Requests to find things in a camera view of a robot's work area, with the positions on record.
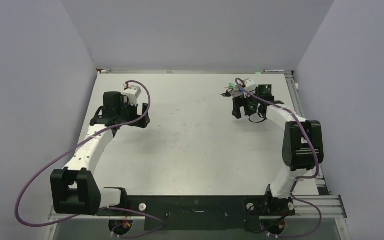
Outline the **metal key holder red handle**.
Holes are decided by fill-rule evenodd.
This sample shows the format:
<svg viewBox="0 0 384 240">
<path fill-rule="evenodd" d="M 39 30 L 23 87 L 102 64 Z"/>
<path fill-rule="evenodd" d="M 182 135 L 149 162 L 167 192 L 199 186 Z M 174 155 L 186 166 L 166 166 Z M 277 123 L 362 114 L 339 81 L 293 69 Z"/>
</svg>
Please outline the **metal key holder red handle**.
<svg viewBox="0 0 384 240">
<path fill-rule="evenodd" d="M 228 86 L 226 92 L 230 93 L 232 98 L 244 95 L 244 92 L 239 92 L 238 87 L 237 89 L 230 89 Z"/>
</svg>

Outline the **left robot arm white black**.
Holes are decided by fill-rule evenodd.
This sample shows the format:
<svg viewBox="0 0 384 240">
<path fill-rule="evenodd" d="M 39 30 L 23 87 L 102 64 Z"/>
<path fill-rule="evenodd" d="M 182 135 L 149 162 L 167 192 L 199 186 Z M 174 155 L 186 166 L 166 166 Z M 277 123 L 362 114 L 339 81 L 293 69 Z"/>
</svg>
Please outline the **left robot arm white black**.
<svg viewBox="0 0 384 240">
<path fill-rule="evenodd" d="M 78 147 L 72 159 L 50 175 L 54 211 L 58 214 L 90 215 L 109 207 L 116 215 L 128 211 L 126 191 L 120 187 L 99 187 L 94 172 L 107 145 L 114 139 L 121 125 L 145 129 L 150 123 L 143 103 L 138 114 L 137 100 L 142 93 L 138 86 L 122 92 L 103 94 L 103 104 L 90 120 L 85 143 Z"/>
</svg>

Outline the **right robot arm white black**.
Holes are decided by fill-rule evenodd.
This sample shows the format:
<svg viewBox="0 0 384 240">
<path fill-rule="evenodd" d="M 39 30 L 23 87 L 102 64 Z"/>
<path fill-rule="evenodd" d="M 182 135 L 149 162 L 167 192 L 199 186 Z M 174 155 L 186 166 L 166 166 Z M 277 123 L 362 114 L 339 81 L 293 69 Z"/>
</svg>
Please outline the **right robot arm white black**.
<svg viewBox="0 0 384 240">
<path fill-rule="evenodd" d="M 258 115 L 260 121 L 275 123 L 283 131 L 281 156 L 283 167 L 268 186 L 271 195 L 263 199 L 262 207 L 269 214 L 283 206 L 281 199 L 292 196 L 298 181 L 309 179 L 308 172 L 318 170 L 324 160 L 321 123 L 308 120 L 290 110 L 272 94 L 272 85 L 256 85 L 251 80 L 230 83 L 224 97 L 231 97 L 232 115 Z"/>
</svg>

